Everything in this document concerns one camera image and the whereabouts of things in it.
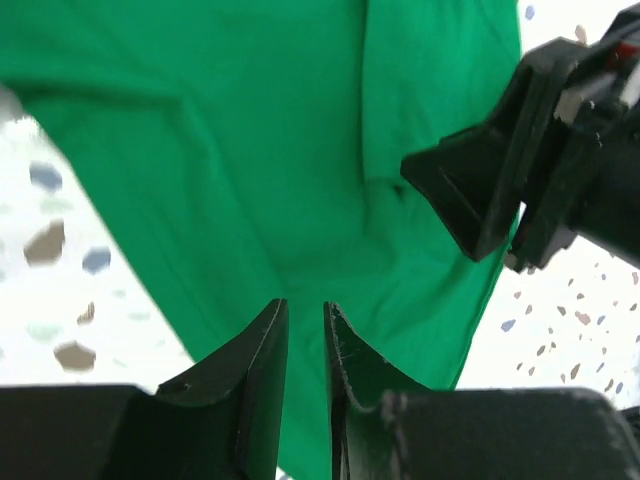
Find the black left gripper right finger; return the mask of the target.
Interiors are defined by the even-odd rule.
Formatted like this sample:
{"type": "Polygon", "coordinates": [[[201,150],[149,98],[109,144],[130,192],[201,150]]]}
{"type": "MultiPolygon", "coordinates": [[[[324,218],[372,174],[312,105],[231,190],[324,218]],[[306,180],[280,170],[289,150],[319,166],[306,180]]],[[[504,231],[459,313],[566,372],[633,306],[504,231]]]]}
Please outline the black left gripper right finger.
{"type": "Polygon", "coordinates": [[[497,479],[487,392],[429,389],[324,306],[335,479],[497,479]]]}

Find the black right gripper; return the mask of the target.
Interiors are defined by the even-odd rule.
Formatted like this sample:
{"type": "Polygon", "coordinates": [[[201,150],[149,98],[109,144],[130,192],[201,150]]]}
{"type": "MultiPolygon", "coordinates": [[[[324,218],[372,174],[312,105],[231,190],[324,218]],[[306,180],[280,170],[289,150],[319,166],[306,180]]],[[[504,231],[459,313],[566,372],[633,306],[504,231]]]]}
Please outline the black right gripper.
{"type": "Polygon", "coordinates": [[[529,51],[483,122],[406,156],[401,175],[479,262],[508,236],[519,201],[498,188],[499,178],[517,128],[527,130],[536,110],[510,269],[543,269],[577,237],[637,266],[637,5],[620,11],[591,46],[558,38],[529,51]]]}

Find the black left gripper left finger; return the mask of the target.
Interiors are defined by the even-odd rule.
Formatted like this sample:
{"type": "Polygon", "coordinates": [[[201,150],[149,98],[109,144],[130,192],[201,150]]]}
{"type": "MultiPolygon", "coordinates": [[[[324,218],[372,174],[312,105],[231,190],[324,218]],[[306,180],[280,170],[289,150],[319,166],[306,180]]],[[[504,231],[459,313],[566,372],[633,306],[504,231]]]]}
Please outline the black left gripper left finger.
{"type": "Polygon", "coordinates": [[[288,304],[127,402],[103,479],[272,479],[288,354],[288,304]]]}

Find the green t-shirt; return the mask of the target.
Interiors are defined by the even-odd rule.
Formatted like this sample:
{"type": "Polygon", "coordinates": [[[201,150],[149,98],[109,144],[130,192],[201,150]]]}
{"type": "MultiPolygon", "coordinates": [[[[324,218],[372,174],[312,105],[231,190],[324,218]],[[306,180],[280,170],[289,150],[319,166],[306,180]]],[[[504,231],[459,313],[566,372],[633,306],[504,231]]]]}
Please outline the green t-shirt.
{"type": "Polygon", "coordinates": [[[485,118],[513,1],[5,1],[1,82],[72,164],[200,359],[289,304],[280,466],[330,475],[322,306],[453,388],[502,269],[458,249],[405,155],[485,118]]]}

